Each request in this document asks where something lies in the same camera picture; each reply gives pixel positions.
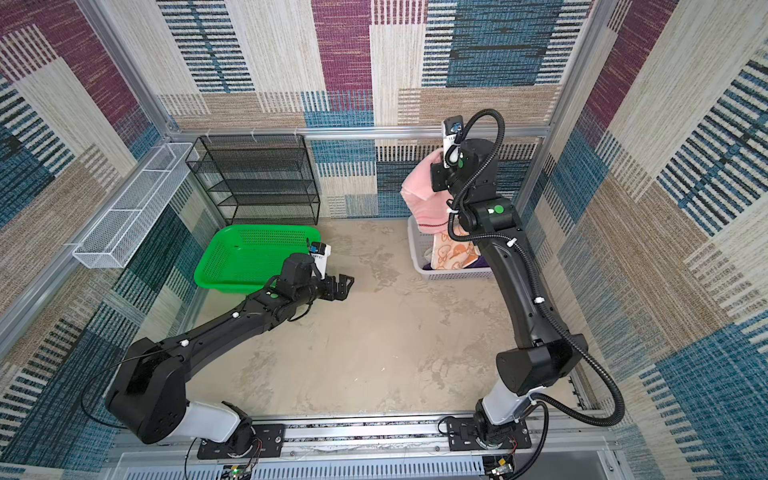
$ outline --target robotic arm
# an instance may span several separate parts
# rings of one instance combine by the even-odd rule
[[[493,117],[497,122],[495,142],[467,139],[469,129],[484,116]],[[496,356],[499,380],[475,407],[475,434],[478,443],[487,448],[502,445],[515,431],[515,424],[541,402],[590,425],[612,426],[624,417],[621,392],[589,355],[584,336],[571,335],[554,311],[530,257],[525,227],[512,202],[496,192],[498,152],[504,129],[504,119],[492,109],[478,112],[466,125],[462,117],[446,119],[443,162],[431,166],[432,189],[448,190],[453,196],[449,205],[449,236],[456,241],[474,241],[479,247],[493,270],[515,331],[517,348]],[[456,218],[468,235],[455,234]],[[582,359],[603,379],[614,398],[614,412],[608,417],[584,415],[543,393]],[[546,406],[544,408],[545,431],[539,446],[531,461],[514,478],[524,473],[541,452],[548,424]]]
[[[354,281],[339,275],[336,282],[318,270],[313,256],[292,254],[279,276],[229,312],[181,335],[157,343],[143,338],[131,345],[125,356],[132,360],[118,370],[107,410],[147,444],[189,435],[210,440],[207,445],[222,458],[244,455],[255,436],[250,418],[226,403],[228,408],[190,402],[185,383],[243,341],[299,319],[293,318],[299,306],[308,305],[308,313],[314,300],[345,300]]]

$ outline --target basket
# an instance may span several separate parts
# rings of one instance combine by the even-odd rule
[[[308,253],[320,232],[296,225],[231,225],[219,230],[194,271],[203,288],[225,293],[253,293],[280,275],[291,253]]]
[[[465,268],[462,270],[424,270],[422,266],[427,264],[424,252],[432,248],[434,236],[429,233],[421,233],[416,219],[408,218],[408,245],[411,248],[411,260],[413,267],[422,274],[424,280],[452,280],[455,278],[490,278],[493,270],[489,266],[483,268]]]

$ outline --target towel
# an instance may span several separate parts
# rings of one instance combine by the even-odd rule
[[[456,235],[466,235],[461,226],[454,224]],[[436,233],[432,241],[433,270],[459,270],[473,264],[480,258],[480,249],[473,242],[457,242],[451,240],[448,231]]]
[[[432,191],[432,176],[429,166],[442,162],[442,148],[438,148],[424,157],[402,182],[400,195],[413,213],[419,231],[422,233],[441,233],[448,228],[448,205],[451,194],[447,190]]]

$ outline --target shelf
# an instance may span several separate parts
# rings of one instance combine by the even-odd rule
[[[192,144],[158,149],[72,255],[87,268],[125,268],[189,174],[185,157],[197,158]]]
[[[261,194],[231,195],[226,200],[219,202],[219,207],[236,207],[238,205],[288,205],[288,204],[316,204],[320,198],[316,194]]]
[[[301,136],[199,137],[188,167],[228,224],[317,225],[320,197]]]
[[[312,180],[222,180],[208,189],[210,192],[232,192],[233,194],[314,194]]]
[[[227,225],[317,225],[313,217],[295,218],[225,218]]]
[[[305,157],[253,157],[253,158],[219,158],[190,163],[194,173],[253,173],[253,172],[302,172],[309,174],[309,163]]]

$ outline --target mounting plate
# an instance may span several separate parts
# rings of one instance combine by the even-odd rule
[[[448,433],[448,445],[452,452],[465,452],[467,450],[482,450],[485,447],[478,443],[477,428],[473,417],[457,419],[456,417],[445,417],[446,431]],[[531,436],[528,433],[528,426],[525,420],[511,425],[510,437],[518,443],[518,449],[531,448]],[[506,439],[501,446],[496,449],[511,449],[512,441]]]
[[[285,436],[286,426],[283,423],[272,423],[264,425],[252,425],[256,431],[256,437],[261,439],[261,455],[259,458],[274,458],[280,457],[280,452],[283,451],[283,439]],[[249,451],[241,458],[247,460],[253,454],[253,451]],[[200,448],[197,450],[197,459],[199,460],[221,460],[222,458],[233,458],[228,455],[226,449],[222,448],[221,443],[208,442],[203,440],[200,442]]]

